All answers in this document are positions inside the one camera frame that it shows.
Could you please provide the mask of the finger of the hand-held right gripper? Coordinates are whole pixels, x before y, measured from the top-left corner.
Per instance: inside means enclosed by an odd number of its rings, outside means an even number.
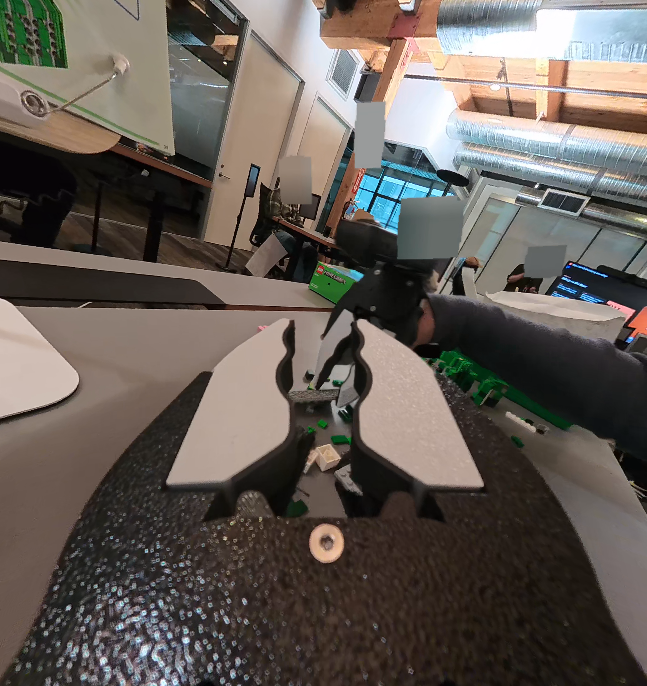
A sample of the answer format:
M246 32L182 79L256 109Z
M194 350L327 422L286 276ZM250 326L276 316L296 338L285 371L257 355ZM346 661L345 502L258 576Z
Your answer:
M343 310L324 334L314 369L314 389L319 390L328 382L329 375L336 365L348 364L351 360L351 353L348 350L353 321L353 313Z
M336 400L336 407L338 408L347 407L359 398L359 393L355 389L355 370L356 365L351 365L347 378L339 388Z

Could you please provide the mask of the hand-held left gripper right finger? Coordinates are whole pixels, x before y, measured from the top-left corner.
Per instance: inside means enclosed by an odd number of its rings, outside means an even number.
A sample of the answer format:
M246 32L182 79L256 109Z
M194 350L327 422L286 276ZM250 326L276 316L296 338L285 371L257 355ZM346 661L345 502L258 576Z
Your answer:
M352 325L352 478L363 493L478 492L484 481L431 367L370 322Z

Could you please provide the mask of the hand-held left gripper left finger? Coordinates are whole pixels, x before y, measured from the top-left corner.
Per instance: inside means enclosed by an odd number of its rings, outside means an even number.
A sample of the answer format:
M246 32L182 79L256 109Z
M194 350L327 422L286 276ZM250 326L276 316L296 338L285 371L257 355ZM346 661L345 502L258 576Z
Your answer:
M292 453L294 321L280 319L211 372L166 479L169 489L235 491L239 480Z

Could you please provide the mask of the person's right forearm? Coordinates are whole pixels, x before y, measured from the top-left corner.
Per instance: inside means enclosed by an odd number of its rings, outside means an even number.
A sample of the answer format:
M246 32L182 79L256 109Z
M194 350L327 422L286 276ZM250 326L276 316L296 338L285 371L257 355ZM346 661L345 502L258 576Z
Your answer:
M647 462L647 356L464 296L428 297L434 344L458 349L547 410Z

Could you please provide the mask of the wooden desk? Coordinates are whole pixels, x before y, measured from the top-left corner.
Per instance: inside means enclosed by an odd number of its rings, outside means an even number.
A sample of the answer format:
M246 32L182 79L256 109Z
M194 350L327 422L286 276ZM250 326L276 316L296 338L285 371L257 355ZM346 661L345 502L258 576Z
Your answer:
M125 143L118 142L109 150L96 154L84 154L62 150L23 131L21 127L16 132L9 128L10 124L0 120L0 141L55 157L74 168L88 169L97 179L94 238L98 232L105 187L135 187L150 192L151 197L146 204L149 211L142 254L145 262L157 261L166 215L173 210L198 219L199 203L208 200L213 186L210 180L202 176Z
M317 261L312 262L310 256L310 251L306 251L307 257L303 261L303 265L311 267L311 270L304 269L303 276L308 275L312 277L318 268L320 258L324 258L324 263L326 260L330 259L340 259L342 253L337 246L336 242L332 238L325 237L320 233L311 233L305 228L299 227L292 222L288 222L283 218L274 219L277 225L277 231L287 233L293 238L293 248L291 251L286 251L286 257L288 258L288 264L284 272L284 279L287 281L296 281L294 277L297 273L297 268L299 265L299 260L303 254L303 246L305 244L311 245L312 249L317 252Z

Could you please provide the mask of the grey desk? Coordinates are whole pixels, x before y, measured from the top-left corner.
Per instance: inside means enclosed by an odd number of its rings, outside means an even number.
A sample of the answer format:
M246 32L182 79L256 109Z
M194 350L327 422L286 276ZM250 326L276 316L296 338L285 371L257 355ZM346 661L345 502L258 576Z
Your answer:
M0 259L202 283L224 310L21 307L79 374L78 390L0 423L0 677L44 596L83 506L123 450L234 346L289 317L294 387L319 349L329 304L307 287L0 242ZM524 439L566 509L613 616L647 673L647 513L609 445L579 427Z

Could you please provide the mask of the black desk mat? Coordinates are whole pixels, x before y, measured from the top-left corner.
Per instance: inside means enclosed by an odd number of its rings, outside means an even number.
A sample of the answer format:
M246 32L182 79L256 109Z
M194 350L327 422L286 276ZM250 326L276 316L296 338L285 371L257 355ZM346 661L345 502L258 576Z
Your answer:
M0 298L95 303L197 304L224 309L225 303L191 279L0 260Z

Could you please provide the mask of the person's right hand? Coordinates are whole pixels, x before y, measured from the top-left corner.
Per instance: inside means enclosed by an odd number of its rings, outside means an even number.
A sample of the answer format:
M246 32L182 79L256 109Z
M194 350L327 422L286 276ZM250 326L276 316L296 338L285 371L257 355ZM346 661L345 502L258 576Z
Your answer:
M422 314L417 322L417 334L413 348L425 347L434 344L436 320L433 311L433 298L422 300Z

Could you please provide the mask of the pile of loose green bricks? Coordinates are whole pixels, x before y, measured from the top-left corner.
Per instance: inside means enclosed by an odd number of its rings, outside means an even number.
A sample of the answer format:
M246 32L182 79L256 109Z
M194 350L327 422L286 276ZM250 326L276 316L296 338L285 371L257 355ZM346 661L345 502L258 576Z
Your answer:
M456 499L467 503L494 502L498 512L528 511L539 481L534 466L509 437L475 407L460 386L442 374L438 374L438 381L467 446L473 450L476 465L485 468L485 487L473 493L427 494L422 504L417 506L417 517L443 521L439 506ZM336 407L331 397L332 392L338 389L338 386L330 386L320 392L327 394L328 398L309 402L300 400L294 405L297 424L313 438L311 448L316 456L319 448L330 446L339 460L325 472L315 462L311 463L308 472L299 478L285 507L283 516L286 518L371 518L378 517L384 506L385 497L380 500L365 497L355 483L348 489L335 477L337 470L350 464L352 440L352 411Z

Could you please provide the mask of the green brick set box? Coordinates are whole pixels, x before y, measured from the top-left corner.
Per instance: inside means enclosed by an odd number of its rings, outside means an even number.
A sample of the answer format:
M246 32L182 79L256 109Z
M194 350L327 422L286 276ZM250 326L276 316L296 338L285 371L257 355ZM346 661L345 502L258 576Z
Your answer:
M310 279L309 289L330 303L337 304L363 276L357 270L318 262Z

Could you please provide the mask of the green brick build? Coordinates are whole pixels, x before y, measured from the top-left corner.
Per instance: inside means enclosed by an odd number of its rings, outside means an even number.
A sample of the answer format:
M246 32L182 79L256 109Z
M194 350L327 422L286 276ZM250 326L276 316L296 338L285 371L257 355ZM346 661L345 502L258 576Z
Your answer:
M508 391L508 383L459 351L444 351L434 365L452 380L478 407L496 407Z

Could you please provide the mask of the light grey brick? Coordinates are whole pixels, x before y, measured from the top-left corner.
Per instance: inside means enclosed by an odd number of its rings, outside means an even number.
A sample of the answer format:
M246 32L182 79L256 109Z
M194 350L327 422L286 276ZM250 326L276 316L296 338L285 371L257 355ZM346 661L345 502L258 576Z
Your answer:
M346 464L344 467L337 469L334 472L334 477L335 477L336 482L346 492L352 493L356 496L362 496L363 495L361 487L353 481L351 464Z

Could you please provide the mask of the small white brick strip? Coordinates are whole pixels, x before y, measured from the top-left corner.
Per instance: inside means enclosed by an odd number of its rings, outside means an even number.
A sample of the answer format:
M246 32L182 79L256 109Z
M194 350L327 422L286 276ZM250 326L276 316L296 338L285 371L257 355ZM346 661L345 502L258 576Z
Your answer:
M509 411L505 412L505 416L509 421L515 423L517 426L525 429L530 433L545 435L550 430L549 427L545 424L536 423L530 419L517 416L516 414Z

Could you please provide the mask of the white hanging sheet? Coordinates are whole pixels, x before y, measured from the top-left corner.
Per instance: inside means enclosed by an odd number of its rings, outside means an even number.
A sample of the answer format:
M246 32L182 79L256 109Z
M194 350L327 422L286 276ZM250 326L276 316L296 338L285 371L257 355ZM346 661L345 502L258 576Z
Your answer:
M275 233L271 233L245 265L249 276L263 278L288 255Z

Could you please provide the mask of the large glass window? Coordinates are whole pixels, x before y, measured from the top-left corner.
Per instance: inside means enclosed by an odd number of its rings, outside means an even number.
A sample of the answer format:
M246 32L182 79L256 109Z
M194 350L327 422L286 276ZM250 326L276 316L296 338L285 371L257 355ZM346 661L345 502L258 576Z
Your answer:
M439 178L411 174L390 167L368 169L355 195L357 209L365 210L383 228L397 232L404 199L441 197L447 184Z

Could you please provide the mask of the black floor lamp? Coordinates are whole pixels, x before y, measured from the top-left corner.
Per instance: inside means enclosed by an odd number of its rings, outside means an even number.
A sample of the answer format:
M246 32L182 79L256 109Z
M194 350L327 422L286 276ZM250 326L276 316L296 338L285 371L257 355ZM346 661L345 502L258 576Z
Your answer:
M445 183L445 188L441 197L448 196L454 192L454 196L460 200L467 200L469 197L468 186L470 184L469 178L449 169L436 170L436 176Z

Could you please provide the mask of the white paper bag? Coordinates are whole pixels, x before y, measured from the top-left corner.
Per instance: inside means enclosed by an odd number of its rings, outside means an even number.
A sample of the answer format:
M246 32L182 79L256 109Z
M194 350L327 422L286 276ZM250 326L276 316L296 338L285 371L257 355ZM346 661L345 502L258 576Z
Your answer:
M623 312L610 305L570 298L500 291L479 299L537 324L610 342L615 342L626 320Z

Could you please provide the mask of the black floor stand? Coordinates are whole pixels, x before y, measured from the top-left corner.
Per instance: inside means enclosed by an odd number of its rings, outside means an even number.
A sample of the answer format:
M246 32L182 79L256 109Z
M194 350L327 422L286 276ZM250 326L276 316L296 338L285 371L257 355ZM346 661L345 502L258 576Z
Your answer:
M256 165L254 163L250 164L248 176L247 176L247 181L245 183L244 187L244 192L242 194L242 202L240 205L240 209L238 211L236 223L235 223L235 229L233 231L233 236L232 236L232 241L228 249L228 253L225 259L225 262L217 262L216 267L218 270L223 271L223 272L230 272L230 273L235 273L236 269L233 269L231 267L231 262L232 262L232 257L233 257L233 252L235 250L235 243L236 239L238 236L238 232L240 230L240 223L242 222L242 215L244 212L244 206L246 204L246 201L248 198L252 198L255 195L256 192L256 187L259 179L259 173L260 173L260 167L259 165Z

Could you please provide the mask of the dark monitor screen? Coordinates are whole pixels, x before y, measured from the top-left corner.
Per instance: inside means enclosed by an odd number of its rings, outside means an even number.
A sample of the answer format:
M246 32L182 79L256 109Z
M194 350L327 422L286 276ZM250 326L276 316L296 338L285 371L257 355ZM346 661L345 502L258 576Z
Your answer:
M547 296L607 305L624 316L617 340L630 344L647 336L647 280L601 265L589 268L576 262L566 266L547 288Z

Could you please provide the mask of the white air vent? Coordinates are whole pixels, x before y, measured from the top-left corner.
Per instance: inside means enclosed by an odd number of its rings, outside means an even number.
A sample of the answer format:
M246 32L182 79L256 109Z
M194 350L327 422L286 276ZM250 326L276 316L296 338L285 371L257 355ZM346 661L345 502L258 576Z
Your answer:
M548 188L544 191L537 206L554 213L579 217L590 200L591 198L586 195Z

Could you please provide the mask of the white book stand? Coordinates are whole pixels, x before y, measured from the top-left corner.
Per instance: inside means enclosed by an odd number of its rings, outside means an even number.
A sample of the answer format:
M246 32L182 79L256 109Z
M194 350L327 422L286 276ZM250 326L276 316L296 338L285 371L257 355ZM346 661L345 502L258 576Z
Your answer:
M112 73L104 81L59 106L36 90L20 90L0 77L0 119L34 128L128 72L126 57L113 54L111 60ZM70 397L79 381L51 343L13 304L0 298L0 420L55 405Z

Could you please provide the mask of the wooden pillar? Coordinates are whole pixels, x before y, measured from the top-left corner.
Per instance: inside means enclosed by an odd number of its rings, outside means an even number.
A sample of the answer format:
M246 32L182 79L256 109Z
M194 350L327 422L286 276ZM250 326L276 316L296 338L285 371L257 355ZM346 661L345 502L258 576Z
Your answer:
M409 40L394 40L373 98L357 105L353 154L327 220L331 238L336 237L338 225L354 200L365 171L381 166L387 116L413 52Z

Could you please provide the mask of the open instruction booklet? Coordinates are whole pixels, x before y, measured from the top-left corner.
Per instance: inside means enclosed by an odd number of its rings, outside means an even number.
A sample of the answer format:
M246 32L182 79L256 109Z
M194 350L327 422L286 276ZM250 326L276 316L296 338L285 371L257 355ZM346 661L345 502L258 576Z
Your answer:
M0 1L0 132L174 154L164 1Z

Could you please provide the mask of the grey wall vent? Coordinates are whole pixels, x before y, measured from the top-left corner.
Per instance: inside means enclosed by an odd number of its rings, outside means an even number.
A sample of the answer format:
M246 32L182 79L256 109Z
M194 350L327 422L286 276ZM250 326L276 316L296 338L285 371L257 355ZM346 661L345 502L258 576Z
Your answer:
M326 81L343 101L349 98L360 60L353 51L335 49L330 62Z

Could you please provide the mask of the wide silver air duct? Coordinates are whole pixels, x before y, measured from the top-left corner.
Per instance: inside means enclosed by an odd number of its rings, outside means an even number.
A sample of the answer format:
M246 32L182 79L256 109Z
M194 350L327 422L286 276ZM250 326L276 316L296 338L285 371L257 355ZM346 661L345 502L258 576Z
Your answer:
M647 1L442 1L444 54L647 64Z

